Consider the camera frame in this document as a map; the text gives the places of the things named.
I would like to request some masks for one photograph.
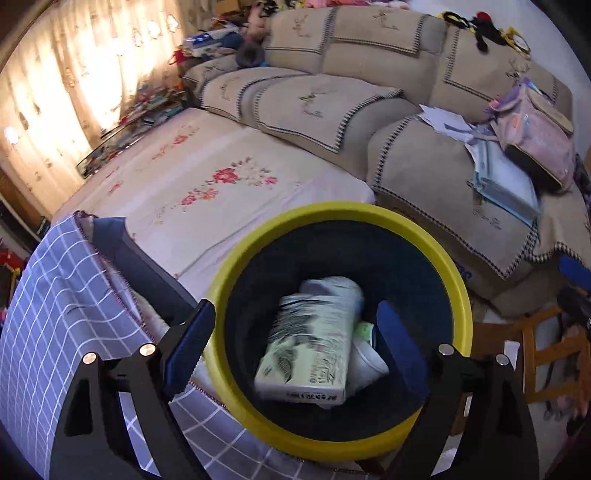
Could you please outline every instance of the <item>pink bag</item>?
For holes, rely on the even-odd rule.
[[[534,185],[557,192],[573,181],[573,125],[536,90],[524,79],[507,97],[492,101],[491,126],[505,155]]]

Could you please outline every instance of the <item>bed sheet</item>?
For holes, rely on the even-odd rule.
[[[373,203],[368,185],[298,147],[188,109],[101,169],[56,214],[126,217],[135,242],[196,298],[249,231],[316,202]]]

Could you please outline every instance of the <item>blue object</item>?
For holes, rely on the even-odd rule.
[[[162,391],[168,398],[181,393],[187,386],[187,379],[195,369],[207,341],[213,332],[216,310],[208,301],[203,301],[196,317],[179,340],[174,352],[164,365]]]
[[[566,255],[561,255],[558,261],[558,269],[573,285],[583,290],[591,290],[591,271],[585,268],[580,262]]]
[[[430,394],[427,362],[387,300],[378,304],[376,323],[405,385],[425,400]]]
[[[221,47],[238,50],[244,43],[244,37],[237,32],[230,32],[220,39]]]

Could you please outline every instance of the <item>yellow rim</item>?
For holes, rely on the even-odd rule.
[[[399,425],[373,437],[350,442],[325,442],[296,435],[267,420],[244,396],[228,365],[223,340],[226,301],[251,258],[274,239],[309,223],[355,220],[381,226],[405,238],[429,259],[439,273],[452,307],[453,344],[465,356],[472,348],[472,312],[466,287],[452,259],[431,235],[389,210],[353,202],[316,203],[285,212],[244,237],[220,267],[209,291],[216,308],[216,326],[205,349],[207,369],[216,392],[232,415],[254,435],[283,452],[320,461],[368,458],[389,452],[407,437],[419,410]]]

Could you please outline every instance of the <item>pink flower pattern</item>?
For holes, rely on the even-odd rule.
[[[187,135],[177,135],[174,140],[173,143],[175,145],[180,145],[181,143],[185,142],[185,140],[188,139]]]
[[[234,168],[224,168],[215,172],[212,180],[215,183],[236,183],[239,177],[234,173]]]
[[[223,185],[241,183],[246,186],[267,187],[271,189],[273,185],[279,182],[279,179],[270,176],[270,173],[271,171],[267,168],[259,168],[251,157],[232,162],[230,167],[216,170],[211,178],[203,182],[202,185],[189,190],[178,203],[172,206],[162,207],[156,215],[154,223],[156,225],[162,225],[164,223],[164,215],[169,209],[181,207],[183,212],[186,212],[186,209],[198,200],[213,200],[220,194],[219,188],[225,188],[222,187]]]
[[[163,157],[168,150],[175,148],[175,145],[185,143],[189,137],[192,137],[198,131],[199,127],[194,127],[192,125],[182,125],[181,128],[179,128],[176,132],[172,142],[166,143],[160,147],[160,149],[152,156],[152,160]]]
[[[109,190],[109,193],[107,195],[111,195],[115,190],[117,190],[118,188],[120,188],[123,185],[123,181],[116,181],[113,186],[111,187],[111,189]]]

